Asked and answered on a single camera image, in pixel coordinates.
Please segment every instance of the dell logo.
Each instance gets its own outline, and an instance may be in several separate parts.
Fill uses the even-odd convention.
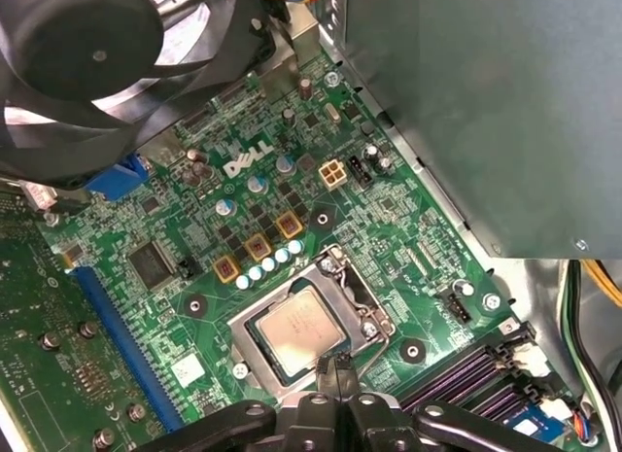
[[[237,160],[232,160],[231,162],[226,163],[225,166],[223,166],[226,176],[229,178],[235,178],[240,174],[243,168],[249,168],[257,160],[262,160],[268,154],[274,152],[274,148],[272,146],[268,146],[263,141],[259,141],[258,148],[259,150],[251,148],[248,153],[241,154]]]

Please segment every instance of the cooling fan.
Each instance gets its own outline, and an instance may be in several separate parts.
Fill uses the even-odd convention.
[[[262,0],[0,0],[0,176],[77,188],[274,53]]]

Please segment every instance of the yellow wire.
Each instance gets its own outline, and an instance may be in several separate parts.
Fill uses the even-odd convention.
[[[599,264],[594,260],[584,260],[582,263],[588,275],[601,291],[618,307],[622,308],[622,292],[620,292],[617,285],[603,272]]]

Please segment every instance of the cpu socket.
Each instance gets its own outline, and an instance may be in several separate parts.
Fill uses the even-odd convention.
[[[338,245],[324,249],[228,325],[233,362],[245,362],[251,370],[247,381],[278,401],[314,381],[315,363],[321,356],[338,351],[356,356],[382,343],[373,363],[396,331]]]

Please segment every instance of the green circuit board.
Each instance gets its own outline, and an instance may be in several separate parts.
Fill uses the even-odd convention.
[[[28,451],[85,452],[105,429],[114,450],[131,450],[162,426],[106,332],[79,334],[80,323],[98,326],[97,316],[37,220],[18,198],[0,195],[0,399]],[[57,349],[44,348],[44,335]],[[131,404],[145,408],[138,423],[126,414]]]
[[[182,149],[178,156],[169,152],[165,165],[152,161],[147,184],[122,201],[96,198],[79,216],[63,218],[56,227],[42,226],[54,252],[80,246],[83,252],[74,264],[96,270],[187,423],[238,400],[269,401],[261,389],[232,375],[227,321],[327,245],[342,247],[397,327],[386,353],[363,378],[371,390],[400,396],[422,372],[496,330],[511,314],[504,302],[495,310],[484,308],[483,296],[497,292],[493,282],[356,91],[344,81],[327,85],[325,76],[334,71],[338,68],[327,57],[317,58],[301,70],[313,82],[313,97],[303,100],[294,91],[272,104],[250,75],[167,134]],[[285,109],[294,111],[294,126],[284,120]],[[391,161],[388,171],[365,163],[363,149],[370,143]],[[190,168],[189,148],[207,154],[213,169],[211,179],[199,186],[183,179]],[[295,161],[294,174],[275,168],[279,156]],[[372,179],[366,188],[348,167],[351,156],[362,161]],[[344,164],[347,182],[329,191],[318,170],[331,160]],[[249,191],[251,176],[264,180],[267,191]],[[219,214],[222,199],[234,203],[234,214]],[[249,290],[239,290],[233,281],[222,283],[214,262],[230,256],[247,273],[256,263],[245,256],[243,245],[256,233],[268,237],[272,253],[287,244],[274,233],[274,224],[291,210],[304,227],[295,237],[304,243],[304,252]],[[196,261],[201,274],[191,281],[174,275],[139,278],[135,252],[146,245],[147,254],[157,252],[172,264]],[[474,295],[462,299],[471,318],[467,323],[438,297],[457,279],[474,287]],[[200,316],[188,311],[196,295],[206,301]],[[402,342],[412,338],[426,348],[417,364],[400,354]],[[370,347],[357,364],[377,349]],[[179,362],[191,365],[184,378],[176,368]]]

